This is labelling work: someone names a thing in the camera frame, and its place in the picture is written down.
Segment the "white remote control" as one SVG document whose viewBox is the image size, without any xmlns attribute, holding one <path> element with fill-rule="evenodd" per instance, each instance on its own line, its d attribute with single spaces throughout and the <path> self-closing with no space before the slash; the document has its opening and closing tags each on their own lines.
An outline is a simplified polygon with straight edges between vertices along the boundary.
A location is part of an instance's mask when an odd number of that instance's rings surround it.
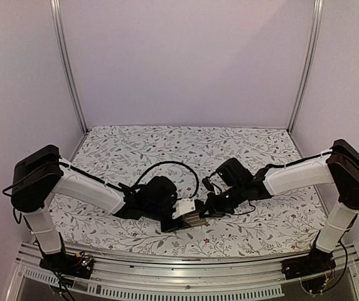
<svg viewBox="0 0 359 301">
<path fill-rule="evenodd" d="M 206 226 L 208 224 L 204 214 L 197 211 L 182 215 L 182 221 L 186 228 L 195 228 L 198 226 Z"/>
</svg>

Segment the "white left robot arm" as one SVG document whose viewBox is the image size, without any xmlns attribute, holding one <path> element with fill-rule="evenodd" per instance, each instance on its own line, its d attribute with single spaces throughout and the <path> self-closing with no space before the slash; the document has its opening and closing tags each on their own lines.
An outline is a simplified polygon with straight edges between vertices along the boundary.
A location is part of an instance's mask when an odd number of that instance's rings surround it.
<svg viewBox="0 0 359 301">
<path fill-rule="evenodd" d="M 54 145 L 19 161 L 12 185 L 2 193 L 26 219 L 42 252 L 48 255 L 48 263 L 58 272 L 67 272 L 72 259 L 63 251 L 63 240 L 46 205 L 56 194 L 100 207 L 118 218 L 159 221 L 164 233 L 206 223 L 204 204 L 196 198 L 197 193 L 180 198 L 176 185 L 167 177 L 154 176 L 145 184 L 137 180 L 131 186 L 113 185 L 72 165 Z"/>
</svg>

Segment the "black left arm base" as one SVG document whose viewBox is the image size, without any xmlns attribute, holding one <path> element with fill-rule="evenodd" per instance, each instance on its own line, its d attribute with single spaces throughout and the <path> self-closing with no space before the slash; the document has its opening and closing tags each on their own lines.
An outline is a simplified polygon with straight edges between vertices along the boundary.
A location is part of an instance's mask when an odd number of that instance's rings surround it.
<svg viewBox="0 0 359 301">
<path fill-rule="evenodd" d="M 40 267 L 59 275 L 68 275 L 82 279 L 90 279 L 94 269 L 94 257 L 84 251 L 74 255 L 68 254 L 65 245 L 54 254 L 46 254 L 39 247 L 42 258 Z"/>
</svg>

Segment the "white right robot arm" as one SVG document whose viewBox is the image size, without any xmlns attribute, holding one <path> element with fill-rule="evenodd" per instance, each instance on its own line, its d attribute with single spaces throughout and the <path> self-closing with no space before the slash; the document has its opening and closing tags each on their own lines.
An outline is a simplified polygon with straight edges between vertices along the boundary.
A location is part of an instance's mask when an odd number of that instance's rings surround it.
<svg viewBox="0 0 359 301">
<path fill-rule="evenodd" d="M 314 251 L 303 260 L 308 273 L 317 273 L 327 264 L 327 253 L 335 249 L 359 216 L 359 152 L 343 139 L 313 156 L 268 164 L 256 173 L 231 158 L 214 174 L 227 189 L 207 194 L 205 208 L 212 216 L 232 214 L 246 201 L 266 200 L 306 187 L 315 188 L 320 198 L 335 197 L 333 202 L 324 202 L 327 220 L 315 239 Z"/>
</svg>

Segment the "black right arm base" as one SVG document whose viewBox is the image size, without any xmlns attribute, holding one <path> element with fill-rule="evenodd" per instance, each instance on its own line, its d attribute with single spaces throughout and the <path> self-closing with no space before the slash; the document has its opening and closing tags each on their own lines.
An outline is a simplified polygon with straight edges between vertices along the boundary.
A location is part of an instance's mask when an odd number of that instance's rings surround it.
<svg viewBox="0 0 359 301">
<path fill-rule="evenodd" d="M 281 262 L 281 272 L 286 280 L 302 278 L 302 288 L 311 295 L 321 294 L 328 288 L 335 268 L 333 253 L 316 248 L 312 248 L 307 255 Z"/>
</svg>

